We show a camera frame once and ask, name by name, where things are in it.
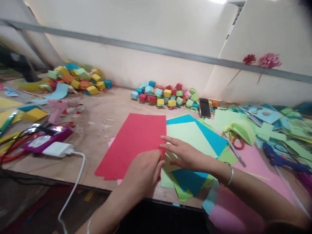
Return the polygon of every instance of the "smartphone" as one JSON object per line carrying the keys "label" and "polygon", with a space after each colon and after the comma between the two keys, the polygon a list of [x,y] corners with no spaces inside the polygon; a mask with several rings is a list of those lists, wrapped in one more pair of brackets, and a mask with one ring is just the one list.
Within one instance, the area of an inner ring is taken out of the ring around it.
{"label": "smartphone", "polygon": [[199,99],[199,115],[201,117],[211,118],[211,112],[209,107],[208,98],[200,98]]}

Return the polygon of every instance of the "blue glue gun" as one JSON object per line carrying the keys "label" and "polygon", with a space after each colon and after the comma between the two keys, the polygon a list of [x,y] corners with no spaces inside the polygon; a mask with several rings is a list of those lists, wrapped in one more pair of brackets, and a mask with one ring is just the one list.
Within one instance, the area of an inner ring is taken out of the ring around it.
{"label": "blue glue gun", "polygon": [[270,146],[267,142],[263,143],[263,151],[264,151],[264,154],[267,156],[267,158],[270,160],[270,163],[272,166],[285,165],[285,166],[291,167],[292,169],[296,171],[304,172],[304,173],[312,175],[311,168],[308,165],[298,164],[296,162],[292,162],[283,158],[282,156],[275,153],[272,146]]}

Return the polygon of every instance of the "red paper sheet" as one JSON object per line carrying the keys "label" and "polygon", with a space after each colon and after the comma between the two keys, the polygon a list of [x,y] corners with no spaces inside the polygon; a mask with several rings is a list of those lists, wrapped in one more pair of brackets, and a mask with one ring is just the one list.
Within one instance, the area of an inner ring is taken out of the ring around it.
{"label": "red paper sheet", "polygon": [[139,153],[160,149],[164,157],[161,135],[167,135],[165,115],[129,114],[94,174],[104,180],[123,179]]}

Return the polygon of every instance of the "silver bangle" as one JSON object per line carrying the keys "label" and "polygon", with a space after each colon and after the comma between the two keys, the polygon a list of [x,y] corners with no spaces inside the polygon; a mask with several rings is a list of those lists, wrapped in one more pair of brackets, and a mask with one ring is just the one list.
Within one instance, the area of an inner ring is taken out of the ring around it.
{"label": "silver bangle", "polygon": [[220,184],[221,186],[227,187],[227,186],[230,185],[230,183],[231,183],[232,180],[233,180],[233,177],[234,177],[234,169],[233,169],[233,167],[231,166],[231,164],[229,164],[228,162],[224,162],[224,163],[228,164],[228,165],[231,167],[231,173],[232,173],[232,175],[231,175],[230,181],[227,183],[227,185],[221,184],[219,180],[218,180],[218,182],[219,182],[219,184]]}

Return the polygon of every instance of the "white charger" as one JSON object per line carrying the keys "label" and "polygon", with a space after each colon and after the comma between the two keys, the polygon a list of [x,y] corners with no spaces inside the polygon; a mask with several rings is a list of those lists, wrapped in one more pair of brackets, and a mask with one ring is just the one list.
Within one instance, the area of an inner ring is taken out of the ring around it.
{"label": "white charger", "polygon": [[72,144],[67,144],[63,142],[53,142],[44,151],[43,154],[64,158],[67,154],[71,154],[74,151],[74,146]]}

